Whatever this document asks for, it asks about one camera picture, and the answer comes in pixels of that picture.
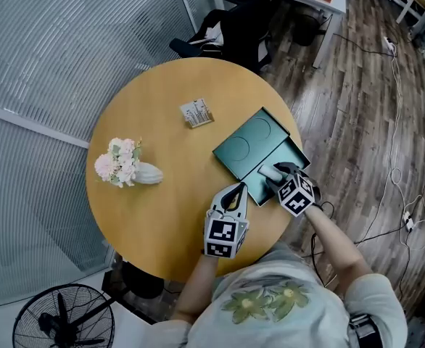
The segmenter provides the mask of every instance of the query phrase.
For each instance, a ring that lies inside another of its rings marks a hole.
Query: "open box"
[[[257,172],[262,165],[273,167],[277,162],[293,162],[305,169],[310,164],[289,131],[264,107],[235,130],[213,154],[235,178],[246,183],[249,195],[258,206],[263,206],[273,196],[265,176]]]

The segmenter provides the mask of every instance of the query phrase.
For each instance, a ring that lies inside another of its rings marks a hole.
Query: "pink flower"
[[[123,165],[117,172],[116,176],[120,182],[127,183],[128,186],[132,186],[131,179],[135,178],[135,167],[132,164]]]
[[[112,175],[119,168],[117,160],[111,154],[102,154],[95,161],[95,171],[103,181],[110,181]]]
[[[134,159],[134,158],[132,158],[132,154],[121,154],[121,155],[117,158],[117,163],[118,163],[120,166],[132,165],[134,161],[135,161],[135,159]]]
[[[132,154],[135,149],[135,142],[132,139],[124,139],[120,145],[119,154]]]
[[[113,138],[108,146],[108,152],[113,153],[116,156],[119,154],[120,147],[123,145],[123,140],[120,138]]]

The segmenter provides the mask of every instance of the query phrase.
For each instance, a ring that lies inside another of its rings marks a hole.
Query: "power strip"
[[[381,45],[388,50],[391,54],[395,54],[395,48],[393,46],[393,41],[391,41],[388,37],[383,36],[381,40]]]
[[[412,230],[414,229],[415,225],[414,225],[412,218],[410,217],[409,212],[404,213],[403,224],[406,226],[406,229],[408,230],[408,232],[412,232]]]

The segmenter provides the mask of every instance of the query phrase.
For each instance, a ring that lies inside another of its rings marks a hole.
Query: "white t-shirt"
[[[227,276],[194,325],[154,324],[143,347],[348,347],[350,316],[363,313],[377,325],[383,348],[405,346],[403,309],[383,275],[355,280],[343,302],[306,264],[275,260]]]

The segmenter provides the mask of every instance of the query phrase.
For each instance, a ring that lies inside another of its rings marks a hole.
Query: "small card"
[[[190,128],[195,128],[214,121],[213,114],[210,109],[207,108],[203,98],[182,105],[181,111]]]

